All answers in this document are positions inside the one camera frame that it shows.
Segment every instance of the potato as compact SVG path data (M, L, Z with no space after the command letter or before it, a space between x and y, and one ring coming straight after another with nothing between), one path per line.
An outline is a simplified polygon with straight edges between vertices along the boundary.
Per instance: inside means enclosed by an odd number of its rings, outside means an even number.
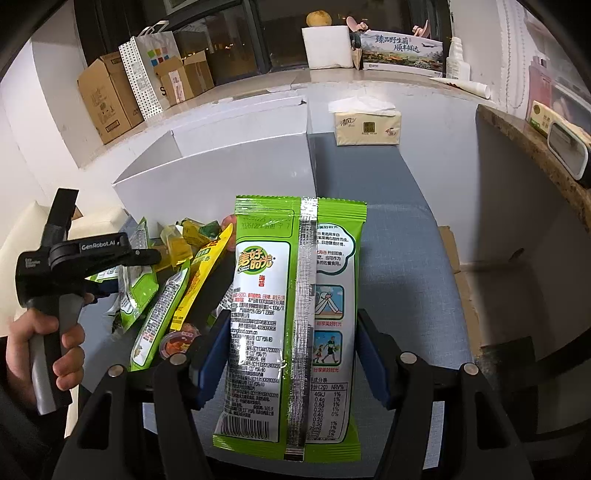
M316 10L306 17L306 24L309 27L328 27L332 25L332 18L324 10Z

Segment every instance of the bolt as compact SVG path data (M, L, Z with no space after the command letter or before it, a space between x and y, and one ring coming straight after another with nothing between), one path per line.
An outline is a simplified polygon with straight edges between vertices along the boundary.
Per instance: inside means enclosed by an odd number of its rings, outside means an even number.
M173 365L182 365L187 361L187 355L184 353L175 353L172 357L170 357L170 363Z
M412 352L404 352L400 354L400 360L403 364L412 365L417 361L417 356Z
M477 375L479 370L474 364L466 364L464 365L464 372L466 372L468 375Z
M113 365L111 368L109 368L107 373L110 377L118 377L123 373L123 370L123 365Z

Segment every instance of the hand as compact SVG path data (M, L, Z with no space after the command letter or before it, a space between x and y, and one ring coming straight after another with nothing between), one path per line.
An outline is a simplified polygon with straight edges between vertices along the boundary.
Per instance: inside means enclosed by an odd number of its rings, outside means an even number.
M86 303L93 300L91 297L85 297ZM56 332L58 328L55 317L45 315L36 309L27 310L10 325L6 346L8 388L26 408L35 408L37 405L31 379L29 340L35 333L47 335ZM78 323L61 336L61 344L69 350L56 360L53 371L57 375L57 388L62 391L74 388L82 382L84 351L80 344L84 342L84 338L84 329Z
M222 220L222 231L224 231L230 223L233 223L234 226L232 229L232 236L228 239L228 243L226 244L226 250L234 252L236 251L236 215L228 215Z

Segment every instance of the open white cardboard box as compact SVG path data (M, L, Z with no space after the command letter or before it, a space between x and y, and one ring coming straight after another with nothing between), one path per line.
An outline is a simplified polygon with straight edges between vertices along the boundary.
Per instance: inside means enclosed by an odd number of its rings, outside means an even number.
M307 105L194 122L166 132L115 180L151 236L185 217L222 220L236 195L316 196Z

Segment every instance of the bag handle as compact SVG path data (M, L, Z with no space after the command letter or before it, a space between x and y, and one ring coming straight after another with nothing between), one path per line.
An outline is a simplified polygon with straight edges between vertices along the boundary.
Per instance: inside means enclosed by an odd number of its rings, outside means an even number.
M143 35L149 35L151 33L160 33L160 32L162 32L162 30L164 30L166 27L168 27L169 23L170 22L168 20L160 20L159 22L155 23L151 27L144 28L141 32L139 32L138 37L142 37Z

